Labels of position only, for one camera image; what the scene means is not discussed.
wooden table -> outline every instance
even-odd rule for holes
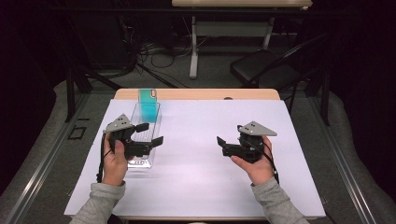
[[[310,0],[173,0],[174,7],[310,7]]]
[[[261,99],[280,100],[279,94],[273,89],[156,89],[158,100],[222,100]],[[137,99],[138,89],[119,89],[115,100]]]

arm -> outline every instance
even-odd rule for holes
[[[270,140],[262,138],[264,153],[272,158]],[[277,184],[271,163],[264,157],[254,163],[249,163],[236,156],[232,161],[247,172],[252,182],[252,190],[264,214],[271,223],[308,223],[303,214],[290,201],[286,192]]]
[[[114,206],[125,193],[127,160],[124,145],[116,141],[114,153],[110,151],[109,133],[105,138],[104,172],[102,183],[91,184],[90,199],[81,207],[70,223],[107,223]]]
[[[91,190],[90,199],[70,223],[107,223],[114,206],[124,195],[125,184],[119,187],[102,183],[91,184]]]

black strap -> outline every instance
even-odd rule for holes
[[[96,175],[96,182],[98,182],[98,183],[102,183],[102,178],[103,178],[103,166],[105,163],[105,155],[104,155],[103,150],[104,150],[104,144],[105,144],[105,136],[106,136],[106,134],[104,133],[102,136],[102,143],[100,146],[100,164],[99,164],[98,174]]]
[[[271,162],[271,165],[272,165],[272,167],[273,167],[274,178],[275,178],[277,184],[279,184],[279,175],[278,175],[277,169],[276,169],[276,167],[275,167],[274,156],[273,156],[273,154],[272,154],[272,149],[269,148],[269,147],[268,147],[268,149],[270,150],[271,158],[272,158],[272,159],[271,159],[265,152],[263,152],[262,155],[263,155],[265,158],[267,158],[267,160],[268,160],[269,162]]]

hand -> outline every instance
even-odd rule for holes
[[[108,139],[110,138],[110,133],[106,134],[105,146],[104,146],[104,172],[102,183],[120,186],[123,178],[128,170],[128,162],[125,160],[124,156],[124,145],[121,141],[116,140],[115,150],[111,152],[110,143]]]
[[[264,142],[264,153],[272,159],[272,144],[270,140],[267,136],[263,136],[262,140]],[[254,163],[249,163],[237,156],[231,156],[231,160],[247,172],[248,177],[254,185],[263,184],[274,176],[271,162],[269,162],[264,156]]]

teal object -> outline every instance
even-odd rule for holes
[[[140,114],[143,122],[155,123],[158,114],[157,92],[154,89],[139,90]]]

